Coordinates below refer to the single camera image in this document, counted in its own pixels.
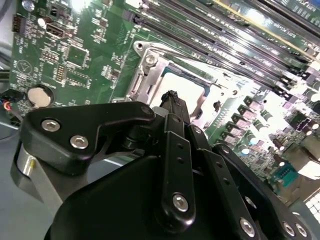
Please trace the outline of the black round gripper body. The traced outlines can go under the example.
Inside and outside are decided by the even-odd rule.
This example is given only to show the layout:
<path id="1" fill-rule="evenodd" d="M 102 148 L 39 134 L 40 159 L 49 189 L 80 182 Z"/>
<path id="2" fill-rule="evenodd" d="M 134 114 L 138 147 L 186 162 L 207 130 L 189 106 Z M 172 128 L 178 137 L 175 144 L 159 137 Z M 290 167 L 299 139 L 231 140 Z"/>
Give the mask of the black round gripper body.
<path id="1" fill-rule="evenodd" d="M 47 240 L 233 240 L 222 202 L 206 178 L 193 174 L 196 218 L 184 232 L 157 222 L 161 164 L 148 157 L 114 170 L 70 195 L 57 211 Z"/>

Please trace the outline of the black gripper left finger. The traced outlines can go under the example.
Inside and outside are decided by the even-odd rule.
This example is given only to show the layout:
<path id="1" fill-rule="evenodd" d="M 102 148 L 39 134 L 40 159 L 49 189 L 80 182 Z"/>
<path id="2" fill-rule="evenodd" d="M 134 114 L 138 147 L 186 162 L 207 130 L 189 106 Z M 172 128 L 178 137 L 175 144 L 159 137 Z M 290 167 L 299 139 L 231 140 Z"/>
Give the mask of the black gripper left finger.
<path id="1" fill-rule="evenodd" d="M 160 162 L 159 221 L 196 217 L 190 142 L 185 137 L 186 103 L 165 93 L 155 113 L 139 102 L 44 108 L 28 113 L 22 125 L 24 149 L 58 174 L 80 177 L 92 162 L 135 152 Z"/>

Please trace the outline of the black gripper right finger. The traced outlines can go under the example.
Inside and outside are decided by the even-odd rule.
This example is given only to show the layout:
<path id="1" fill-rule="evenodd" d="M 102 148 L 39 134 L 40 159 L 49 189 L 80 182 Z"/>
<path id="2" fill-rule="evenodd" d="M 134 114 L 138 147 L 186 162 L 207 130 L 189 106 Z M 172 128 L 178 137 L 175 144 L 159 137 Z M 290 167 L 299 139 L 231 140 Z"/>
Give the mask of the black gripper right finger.
<path id="1" fill-rule="evenodd" d="M 195 125 L 186 129 L 194 160 L 213 184 L 226 221 L 223 240 L 310 240 L 307 226 L 225 144 L 210 146 Z"/>

